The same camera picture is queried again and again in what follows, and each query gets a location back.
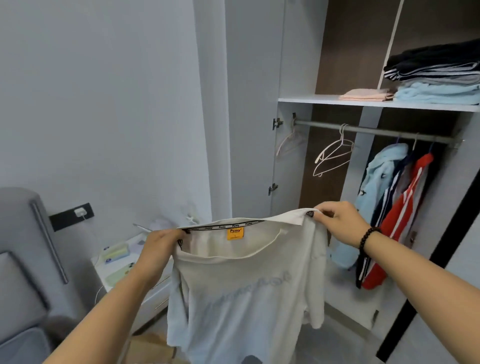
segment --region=pink folded clothing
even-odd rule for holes
[[[387,88],[376,90],[371,88],[356,88],[341,95],[339,100],[353,100],[353,101],[388,101],[393,99],[394,93]]]

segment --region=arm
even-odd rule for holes
[[[116,363],[147,292],[158,282],[182,230],[154,231],[148,235],[130,273],[93,308],[46,364]]]
[[[348,202],[324,202],[316,213],[341,242],[354,246],[370,225]],[[374,232],[365,252],[397,283],[440,342],[459,363],[480,363],[480,290],[440,268],[420,254]]]

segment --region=metal trim on headboard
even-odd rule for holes
[[[67,284],[68,283],[67,275],[66,275],[65,270],[63,269],[63,267],[61,265],[59,256],[58,256],[57,251],[55,250],[55,247],[53,245],[52,238],[50,237],[50,234],[48,232],[45,221],[42,219],[42,214],[40,213],[40,209],[38,208],[38,205],[36,204],[36,201],[30,202],[30,206],[32,207],[32,210],[33,210],[35,218],[38,222],[38,225],[40,226],[40,230],[42,230],[43,237],[47,241],[48,248],[50,249],[50,253],[52,255],[53,260],[55,261],[55,265],[57,266],[57,270],[60,273],[63,284]]]

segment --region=orange label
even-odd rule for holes
[[[243,228],[227,229],[227,240],[236,240],[243,238]]]

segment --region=black outlet panel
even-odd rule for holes
[[[87,214],[85,216],[77,217],[74,211],[81,207],[85,209]],[[92,207],[90,206],[90,204],[85,204],[85,205],[80,205],[80,206],[71,208],[70,210],[59,212],[58,214],[50,216],[50,222],[52,224],[53,231],[58,231],[58,230],[67,228],[69,226],[78,224],[79,222],[92,218],[93,216],[95,215],[93,214]]]

